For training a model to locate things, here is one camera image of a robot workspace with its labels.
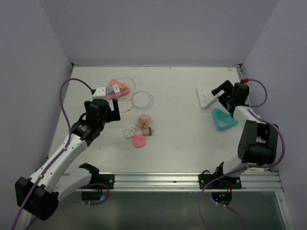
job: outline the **black mount bracket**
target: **black mount bracket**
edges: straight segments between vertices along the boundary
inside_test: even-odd
[[[198,175],[198,182],[200,185],[200,189],[203,189],[207,183],[210,181],[220,177],[223,175],[223,163],[222,162],[218,167],[216,167],[214,174],[199,174]],[[206,189],[229,189],[232,186],[232,189],[241,189],[242,184],[240,177],[224,177],[213,184],[209,185]]]
[[[105,184],[109,189],[114,188],[115,175],[114,174],[99,174],[99,183]]]

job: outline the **power outlet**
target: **power outlet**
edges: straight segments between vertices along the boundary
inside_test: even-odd
[[[208,108],[213,102],[215,102],[219,95],[213,95],[208,89],[201,86],[197,87],[197,95],[200,101],[201,109]]]

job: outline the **cable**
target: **cable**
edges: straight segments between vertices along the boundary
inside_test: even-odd
[[[100,200],[97,203],[90,203],[90,202],[88,202],[88,203],[85,203],[85,204],[88,204],[88,205],[92,206],[92,205],[99,205],[99,204],[104,203],[107,200],[107,198],[109,197],[109,195],[110,195],[110,190],[109,190],[108,186],[106,186],[105,184],[97,183],[97,184],[88,184],[88,185],[86,185],[86,186],[84,186],[82,188],[87,188],[87,187],[92,187],[92,186],[101,186],[101,187],[106,188],[107,189],[106,197],[103,200]]]
[[[92,88],[87,83],[85,83],[83,80],[80,80],[80,79],[77,79],[77,78],[70,78],[70,79],[64,81],[64,83],[62,84],[62,86],[61,86],[61,88],[59,90],[59,105],[61,107],[61,110],[63,112],[63,115],[65,117],[65,120],[66,120],[66,123],[67,123],[67,126],[68,126],[68,140],[67,140],[67,142],[65,144],[65,148],[64,149],[66,149],[69,146],[70,142],[71,142],[71,125],[70,125],[69,119],[67,117],[67,114],[65,112],[65,109],[64,109],[64,106],[63,106],[63,101],[62,101],[62,91],[63,91],[63,88],[64,88],[65,84],[67,82],[69,82],[69,81],[79,81],[79,82],[83,83],[87,88],[89,88],[90,91],[92,92]],[[49,164],[43,169],[41,175],[44,175],[46,173],[46,171],[50,168],[50,166],[60,157],[60,155],[62,155],[62,153],[64,152],[64,149],[61,149],[61,151],[49,162]],[[28,195],[25,197],[23,203],[21,204],[21,206],[20,206],[20,208],[19,208],[19,210],[18,210],[18,212],[16,214],[16,217],[15,217],[15,219],[13,221],[11,230],[15,229],[17,221],[18,221],[18,219],[19,219],[19,217],[21,215],[21,212],[24,209],[25,204],[29,200],[29,197],[32,195],[33,191],[35,190],[35,188],[36,188],[38,182],[40,181],[40,179],[41,178],[38,177],[38,179],[35,181],[35,183],[32,186],[32,188],[30,189]]]
[[[148,103],[147,105],[145,105],[145,106],[136,106],[136,105],[133,103],[133,101],[134,101],[133,97],[134,97],[137,93],[141,93],[141,92],[146,93],[147,96],[149,97],[150,101],[149,101],[149,103]],[[145,92],[145,91],[137,91],[137,92],[135,92],[135,93],[131,96],[131,103],[133,104],[134,108],[137,108],[137,109],[140,109],[140,110],[145,110],[145,109],[148,109],[150,106],[153,105],[153,103],[154,103],[154,97],[153,97],[150,93],[148,93],[148,92]]]
[[[284,138],[283,138],[283,135],[282,135],[281,131],[279,130],[279,128],[278,128],[277,126],[275,126],[275,125],[272,124],[271,122],[268,122],[268,121],[266,121],[266,120],[263,120],[263,119],[259,118],[256,114],[254,114],[254,113],[251,111],[250,108],[248,109],[248,111],[249,111],[249,113],[250,113],[253,117],[255,117],[256,119],[258,119],[259,121],[264,122],[264,123],[270,125],[271,127],[273,127],[273,128],[277,131],[277,133],[278,133],[278,135],[279,135],[279,138],[280,138],[280,140],[281,140],[281,143],[282,143],[282,153],[281,153],[279,159],[278,159],[276,162],[274,162],[274,163],[272,163],[272,164],[269,164],[269,165],[262,165],[262,166],[261,166],[261,165],[253,165],[252,167],[253,167],[253,168],[271,168],[271,167],[274,167],[274,166],[278,165],[278,164],[283,160],[284,153],[285,153],[285,141],[284,141]],[[227,177],[227,176],[229,176],[229,175],[231,175],[231,174],[233,174],[233,173],[237,173],[237,172],[239,172],[239,171],[246,170],[247,168],[248,168],[248,166],[243,166],[243,167],[241,167],[241,168],[239,168],[239,169],[236,169],[236,170],[233,170],[233,171],[231,171],[231,172],[229,172],[229,173],[226,173],[225,175],[222,175],[222,176],[220,176],[220,177],[218,177],[218,178],[216,178],[216,179],[210,181],[210,182],[207,183],[207,184],[204,186],[204,188],[202,189],[200,198],[199,198],[199,200],[198,200],[198,213],[199,213],[199,215],[200,215],[200,218],[201,218],[202,222],[204,223],[204,225],[206,225],[206,227],[207,227],[208,229],[212,230],[212,228],[209,226],[209,224],[207,223],[207,221],[206,221],[206,220],[204,219],[204,217],[202,216],[202,211],[201,211],[201,200],[202,200],[203,193],[204,193],[205,189],[206,189],[209,185],[211,185],[212,183],[214,183],[214,182],[216,182],[216,181],[218,181],[218,180],[220,180],[220,179],[222,179],[222,178],[224,178],[224,177]],[[233,210],[234,212],[236,212],[236,213],[240,216],[240,218],[241,218],[242,221],[243,221],[243,229],[246,230],[246,223],[245,223],[245,221],[243,220],[243,217],[241,216],[241,214],[240,214],[239,212],[237,212],[236,210],[234,210],[233,208],[231,208],[231,207],[228,207],[228,208],[231,209],[231,210]]]
[[[264,101],[260,104],[257,104],[257,105],[250,105],[249,107],[250,108],[256,108],[256,107],[260,107],[262,105],[264,105],[264,103],[267,101],[268,99],[268,91],[267,91],[267,88],[264,86],[264,84],[259,81],[259,80],[256,80],[256,79],[249,79],[249,78],[244,78],[243,80],[241,80],[242,83],[247,83],[249,81],[255,81],[255,82],[258,82],[264,89],[264,93],[265,93],[265,98],[264,98]]]
[[[29,224],[27,225],[27,227],[25,227],[24,230],[28,230],[32,226],[32,224],[36,221],[36,219],[37,217],[32,218],[32,220],[29,222]]]
[[[133,105],[133,107],[134,108],[136,108],[136,109],[139,109],[139,110],[145,110],[145,109],[148,109],[149,107],[151,107],[152,105],[153,105],[153,103],[154,103],[154,97],[150,94],[150,93],[148,93],[148,92],[146,92],[146,91],[135,91],[135,88],[136,88],[136,84],[135,84],[135,81],[133,80],[133,79],[131,79],[131,78],[118,78],[117,80],[120,80],[120,79],[129,79],[129,80],[131,80],[132,82],[133,82],[133,84],[134,84],[134,88],[133,88],[133,92],[132,92],[132,95],[131,95],[131,104]],[[137,106],[136,104],[135,104],[135,102],[134,102],[134,99],[133,99],[133,97],[136,95],[136,94],[138,94],[138,93],[146,93],[147,94],[147,96],[149,97],[149,103],[147,104],[147,105],[145,105],[145,106]]]
[[[235,212],[235,213],[240,217],[240,219],[242,220],[243,225],[246,224],[246,222],[245,222],[244,219],[243,219],[243,216],[242,216],[237,210],[235,210],[233,207],[230,207],[230,206],[228,206],[228,205],[227,205],[227,206],[224,206],[223,204],[218,203],[218,202],[215,202],[214,200],[212,200],[212,199],[210,199],[210,198],[208,198],[208,197],[206,197],[206,198],[207,198],[207,200],[210,201],[210,202],[214,202],[215,204],[218,204],[219,206],[225,207],[225,208],[227,208],[227,209],[229,209],[229,210]]]
[[[204,170],[201,174],[204,175],[204,173],[209,173],[209,175],[211,174],[209,170]]]
[[[227,189],[227,193],[228,193],[228,191],[230,190],[230,192],[232,193],[232,184],[231,185],[229,185],[229,188]]]
[[[128,100],[128,101],[131,102],[131,107],[127,111],[124,111],[124,112],[120,111],[120,113],[126,113],[126,112],[129,112],[131,109],[133,109],[133,103],[131,101],[131,97],[130,97],[130,99],[128,99],[128,98],[120,98],[120,100]]]

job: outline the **white plug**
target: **white plug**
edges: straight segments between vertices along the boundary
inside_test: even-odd
[[[114,91],[116,97],[120,97],[120,89],[119,89],[118,84],[113,85],[113,91]]]
[[[107,100],[106,96],[106,87],[97,87],[94,94],[92,95],[92,99],[104,99]]]
[[[138,130],[138,128],[133,128],[131,126],[124,128],[124,135],[126,138],[131,138],[135,136],[135,131]]]
[[[217,100],[220,94],[218,93],[214,96],[211,91],[199,86],[197,87],[197,95],[200,101],[201,109],[206,109]]]

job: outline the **pink block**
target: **pink block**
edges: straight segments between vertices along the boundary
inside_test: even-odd
[[[134,136],[132,138],[132,142],[136,148],[140,148],[146,145],[145,138],[142,134]]]
[[[116,79],[111,79],[111,82],[109,83],[108,88],[113,87],[114,84],[121,85],[121,82],[119,82]],[[127,95],[129,92],[130,92],[130,89],[128,87],[123,91],[121,90],[120,91],[120,97]],[[115,99],[117,97],[115,96],[115,93],[113,93],[111,95],[108,95],[107,98],[108,98],[108,100],[111,100],[111,99]]]

